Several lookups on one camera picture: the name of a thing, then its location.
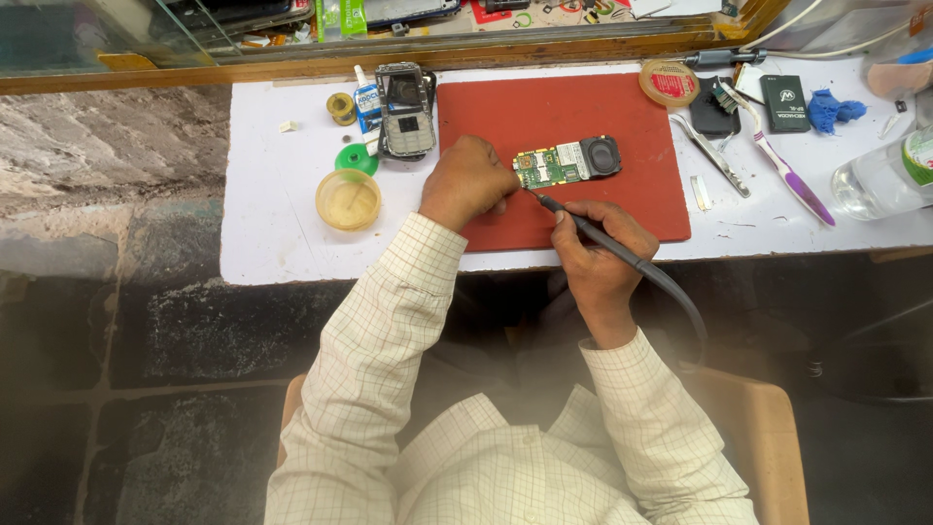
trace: shirt sleeve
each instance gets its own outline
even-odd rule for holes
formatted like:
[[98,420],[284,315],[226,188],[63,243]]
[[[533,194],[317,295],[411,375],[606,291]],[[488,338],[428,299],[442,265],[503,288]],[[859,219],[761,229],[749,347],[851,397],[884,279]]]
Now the shirt sleeve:
[[655,525],[757,523],[722,438],[641,329],[628,345],[580,343],[629,488]]
[[285,463],[269,480],[267,524],[391,523],[385,470],[411,416],[421,354],[437,342],[467,240],[411,213],[321,333],[282,432]]

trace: red mat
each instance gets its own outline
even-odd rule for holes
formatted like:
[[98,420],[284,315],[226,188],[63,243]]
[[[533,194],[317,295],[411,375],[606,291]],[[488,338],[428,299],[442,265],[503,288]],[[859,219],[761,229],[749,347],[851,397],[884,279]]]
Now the red mat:
[[[636,73],[441,83],[438,122],[441,152],[460,135],[479,135],[509,168],[520,151],[611,135],[622,171],[536,192],[559,202],[612,201],[661,241],[690,238],[667,109],[641,91]],[[553,228],[553,214],[521,191],[505,215],[480,215],[461,235],[466,251],[550,248]]]

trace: toothbrush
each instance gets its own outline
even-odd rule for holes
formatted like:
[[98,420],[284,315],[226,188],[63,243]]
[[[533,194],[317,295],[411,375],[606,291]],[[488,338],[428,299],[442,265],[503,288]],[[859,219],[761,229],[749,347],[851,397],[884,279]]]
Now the toothbrush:
[[751,114],[752,118],[755,120],[755,144],[758,144],[758,147],[771,159],[771,162],[774,164],[774,169],[777,170],[777,174],[781,176],[781,179],[784,180],[787,187],[804,206],[807,206],[810,211],[814,212],[820,220],[829,226],[835,226],[836,220],[832,218],[829,211],[823,206],[823,203],[820,202],[813,190],[807,186],[806,182],[803,182],[800,176],[794,173],[794,170],[790,168],[787,162],[782,159],[776,151],[774,151],[768,139],[764,137],[764,133],[761,131],[761,116],[755,108],[753,108],[751,104],[748,104],[748,101],[745,100],[742,95],[735,92],[732,87],[723,83],[722,78],[717,82],[717,86],[713,90],[713,95],[716,97],[719,105],[722,106],[727,113],[731,114],[738,106],[741,106],[745,111]]

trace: wooden chair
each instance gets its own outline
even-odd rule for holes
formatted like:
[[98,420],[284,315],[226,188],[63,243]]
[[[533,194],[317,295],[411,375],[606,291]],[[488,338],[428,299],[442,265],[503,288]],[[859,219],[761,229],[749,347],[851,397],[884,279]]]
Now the wooden chair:
[[[301,406],[305,375],[285,393],[282,429]],[[709,418],[727,433],[735,469],[748,485],[761,525],[808,525],[797,425],[787,394],[779,387],[711,368],[683,376],[684,387]],[[285,461],[279,443],[278,466]]]

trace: stone floor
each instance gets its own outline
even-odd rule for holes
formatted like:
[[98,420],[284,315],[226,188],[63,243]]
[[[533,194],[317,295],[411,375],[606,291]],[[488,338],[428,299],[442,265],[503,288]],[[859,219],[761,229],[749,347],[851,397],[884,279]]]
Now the stone floor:
[[[227,286],[218,201],[103,212],[112,220],[0,229],[2,521],[259,524],[285,386],[310,367],[353,283]],[[84,226],[56,229],[75,221]],[[804,374],[806,350],[933,297],[931,263],[835,254],[664,266],[713,337],[736,348],[714,364],[788,391],[814,524],[933,516],[931,405],[852,403]],[[524,275],[529,296],[545,277]],[[666,297],[642,286],[634,301],[640,323],[689,346]],[[928,316],[880,331],[911,350],[832,354],[831,386],[933,393]]]

